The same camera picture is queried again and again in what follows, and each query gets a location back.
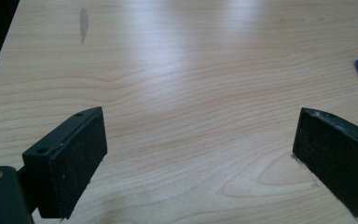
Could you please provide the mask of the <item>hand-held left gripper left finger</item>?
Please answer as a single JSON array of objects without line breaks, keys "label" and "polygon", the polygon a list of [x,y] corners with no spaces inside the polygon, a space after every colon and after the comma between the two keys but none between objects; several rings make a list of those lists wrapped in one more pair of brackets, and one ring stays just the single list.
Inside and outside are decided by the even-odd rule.
[{"label": "hand-held left gripper left finger", "polygon": [[43,218],[70,217],[106,154],[103,109],[71,116],[22,153],[28,209]]}]

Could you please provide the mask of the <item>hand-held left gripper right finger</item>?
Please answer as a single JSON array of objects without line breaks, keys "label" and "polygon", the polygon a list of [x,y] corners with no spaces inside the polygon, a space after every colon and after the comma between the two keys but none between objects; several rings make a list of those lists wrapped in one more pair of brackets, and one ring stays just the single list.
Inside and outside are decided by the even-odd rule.
[{"label": "hand-held left gripper right finger", "polygon": [[302,108],[293,153],[358,218],[358,126]]}]

